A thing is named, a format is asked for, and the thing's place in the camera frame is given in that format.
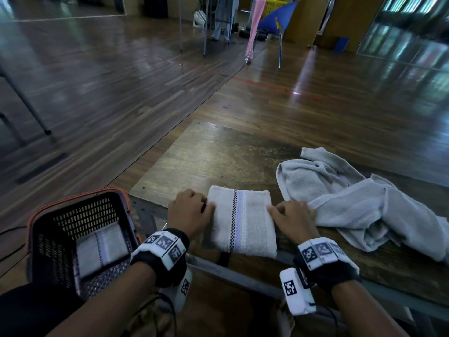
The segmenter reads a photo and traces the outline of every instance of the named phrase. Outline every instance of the white towel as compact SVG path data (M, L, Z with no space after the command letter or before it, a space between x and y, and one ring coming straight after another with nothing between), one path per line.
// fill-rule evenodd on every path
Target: white towel
M346 241L366 252L391 239L436 261L448 259L446 218L378 175L365 179L324 148L303 148L301 157L314 161L285 161L276 177L285 200L307 201L317 210L318 226L336 227Z
M212 186L208 201L215 202L211 240L223 252L268 256L277 254L274 223L267 211L270 193Z
M116 221L76 240L80 277L84 278L114 261L129 255L119 223Z

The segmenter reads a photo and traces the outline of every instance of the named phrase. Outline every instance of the pink towel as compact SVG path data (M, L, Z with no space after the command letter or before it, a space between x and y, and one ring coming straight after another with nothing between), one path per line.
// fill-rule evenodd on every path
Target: pink towel
M267 0L255 0L253 18L251 21L250 40L248 41L248 47L246 48L245 53L245 57L248 56L248 54L250 55L250 60L252 60L253 58L253 43L255 40L255 34L257 32L257 27L259 26L259 21L261 20L262 13L264 12L266 2Z

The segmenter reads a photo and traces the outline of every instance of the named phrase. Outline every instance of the table top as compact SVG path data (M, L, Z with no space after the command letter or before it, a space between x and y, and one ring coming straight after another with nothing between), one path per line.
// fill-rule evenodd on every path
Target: table top
M219 125L193 122L132 188L130 195L167 208L179 191L192 188L207 194L218 185L243 190L268 190L273 204L283 201L276 182L282 161L299 158L301 147L243 133ZM363 175L376 173L426 204L437 215L449 216L449 189L391 172L353 164ZM386 285L436 304L449 306L449 267L406 246L391 242L366 253L349 245L333 228L319 228L335 240L360 267L363 279ZM296 246L277 231L278 250L295 253Z

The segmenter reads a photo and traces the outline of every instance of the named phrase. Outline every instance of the plastic basket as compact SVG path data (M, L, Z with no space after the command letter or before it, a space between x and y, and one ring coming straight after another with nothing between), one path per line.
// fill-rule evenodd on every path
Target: plastic basket
M287 3L288 3L287 1L267 0L267 2L265 3L264 12L262 13L262 17L266 17L269 13L273 12L274 10L278 9L279 7L282 7Z
M132 253L141 242L130 212L129 198L118 188L95 190L42 207L28 221L28 280L62 285L83 300L94 297L128 268L130 255L81 279L76 239L118 221Z

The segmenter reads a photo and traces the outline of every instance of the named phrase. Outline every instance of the yellow basket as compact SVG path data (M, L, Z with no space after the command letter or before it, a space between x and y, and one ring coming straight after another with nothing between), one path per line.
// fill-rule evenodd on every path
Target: yellow basket
M266 17L269 13L287 4L287 1L267 0L262 17Z

